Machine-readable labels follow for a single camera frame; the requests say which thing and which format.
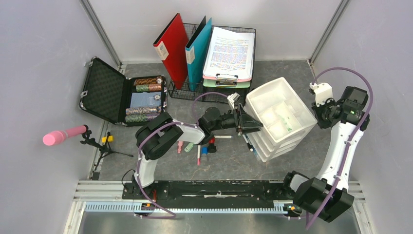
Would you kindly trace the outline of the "light green clipboard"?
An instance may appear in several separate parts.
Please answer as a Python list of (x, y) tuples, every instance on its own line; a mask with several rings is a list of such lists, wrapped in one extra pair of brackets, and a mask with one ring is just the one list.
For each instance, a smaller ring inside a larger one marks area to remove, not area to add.
[(251, 84), (250, 81), (234, 82), (234, 81), (212, 80), (212, 79), (203, 80), (204, 87), (215, 87), (215, 88), (249, 88), (250, 84)]

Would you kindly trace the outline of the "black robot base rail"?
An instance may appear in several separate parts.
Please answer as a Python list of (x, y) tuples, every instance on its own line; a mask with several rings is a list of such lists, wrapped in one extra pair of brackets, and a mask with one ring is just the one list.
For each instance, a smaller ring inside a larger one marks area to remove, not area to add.
[(122, 199), (151, 198), (169, 210), (177, 209), (260, 209), (273, 203), (292, 203), (293, 191), (280, 180), (159, 180), (140, 189), (126, 183)]

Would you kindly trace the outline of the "white plastic drawer organizer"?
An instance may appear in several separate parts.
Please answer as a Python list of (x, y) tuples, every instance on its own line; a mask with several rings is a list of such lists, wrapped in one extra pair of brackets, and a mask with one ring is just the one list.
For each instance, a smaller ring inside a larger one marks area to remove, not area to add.
[(295, 149), (317, 123), (284, 77), (250, 91), (244, 110), (263, 124), (259, 131), (247, 134), (257, 159), (262, 162)]

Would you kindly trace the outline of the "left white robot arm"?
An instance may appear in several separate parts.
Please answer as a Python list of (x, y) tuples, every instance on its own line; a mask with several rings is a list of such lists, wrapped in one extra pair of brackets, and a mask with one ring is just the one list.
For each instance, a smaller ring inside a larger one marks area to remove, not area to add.
[(188, 124), (164, 112), (141, 127), (135, 134), (139, 159), (133, 179), (136, 183), (134, 192), (143, 199), (152, 195), (157, 160), (176, 142), (205, 145), (215, 137), (214, 131), (237, 128), (239, 113), (239, 108), (222, 114), (218, 108), (210, 107), (197, 124)]

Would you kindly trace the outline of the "pink small highlighter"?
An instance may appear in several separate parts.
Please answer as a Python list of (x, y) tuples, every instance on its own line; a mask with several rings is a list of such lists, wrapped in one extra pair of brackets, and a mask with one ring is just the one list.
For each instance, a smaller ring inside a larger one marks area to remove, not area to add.
[(178, 141), (178, 148), (177, 148), (177, 153), (181, 153), (183, 150), (184, 142), (183, 141)]

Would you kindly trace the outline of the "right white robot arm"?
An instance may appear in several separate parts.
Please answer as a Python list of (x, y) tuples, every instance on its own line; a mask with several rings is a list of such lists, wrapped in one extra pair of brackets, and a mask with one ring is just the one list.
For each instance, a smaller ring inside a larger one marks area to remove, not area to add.
[(327, 83), (314, 84), (310, 90), (316, 96), (312, 107), (305, 105), (288, 84), (262, 85), (248, 93), (244, 109), (261, 128), (247, 138), (257, 159), (268, 162), (294, 150), (316, 125), (330, 129), (329, 148), (319, 173), (308, 177), (290, 172), (281, 192), (315, 218), (331, 222), (354, 201), (348, 193), (348, 174), (369, 122), (363, 110), (369, 105), (369, 96), (366, 90), (348, 86), (341, 98), (334, 100)]

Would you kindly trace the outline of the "pink clear clipboard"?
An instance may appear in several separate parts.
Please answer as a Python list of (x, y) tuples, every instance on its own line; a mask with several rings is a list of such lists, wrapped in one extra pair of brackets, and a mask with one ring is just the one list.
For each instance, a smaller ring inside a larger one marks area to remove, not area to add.
[(221, 81), (232, 81), (232, 82), (246, 82), (252, 80), (252, 75), (249, 76), (239, 76), (239, 75), (229, 75), (229, 74), (215, 74), (215, 75), (203, 75), (204, 79), (210, 80), (221, 80)]

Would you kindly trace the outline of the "teal blue clipboard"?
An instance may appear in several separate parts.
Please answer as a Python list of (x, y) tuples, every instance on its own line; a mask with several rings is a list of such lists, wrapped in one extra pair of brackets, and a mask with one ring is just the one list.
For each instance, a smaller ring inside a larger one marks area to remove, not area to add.
[(207, 20), (204, 16), (185, 46), (188, 87), (191, 91), (195, 91), (203, 77), (203, 65), (207, 56), (211, 30), (212, 18)]

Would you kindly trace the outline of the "red clipboard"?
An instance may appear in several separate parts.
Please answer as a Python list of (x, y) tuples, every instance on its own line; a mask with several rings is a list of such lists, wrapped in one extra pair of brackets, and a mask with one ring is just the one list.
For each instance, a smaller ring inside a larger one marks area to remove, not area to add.
[(181, 89), (188, 76), (186, 44), (188, 37), (181, 15), (177, 13), (153, 43), (177, 89)]

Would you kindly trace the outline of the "white printed paper sheet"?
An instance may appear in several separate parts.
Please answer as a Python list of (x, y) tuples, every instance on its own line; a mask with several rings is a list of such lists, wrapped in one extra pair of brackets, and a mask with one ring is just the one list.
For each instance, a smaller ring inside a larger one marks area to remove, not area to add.
[(255, 36), (253, 33), (237, 33), (214, 26), (203, 75), (252, 75), (254, 44)]

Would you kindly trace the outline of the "green small highlighter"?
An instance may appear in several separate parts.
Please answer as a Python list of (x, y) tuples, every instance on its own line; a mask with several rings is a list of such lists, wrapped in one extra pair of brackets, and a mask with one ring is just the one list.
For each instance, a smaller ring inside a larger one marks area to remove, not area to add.
[(193, 147), (194, 147), (194, 144), (193, 144), (192, 142), (190, 142), (190, 143), (184, 148), (184, 151), (187, 152), (187, 153), (189, 153), (189, 152), (192, 150)]

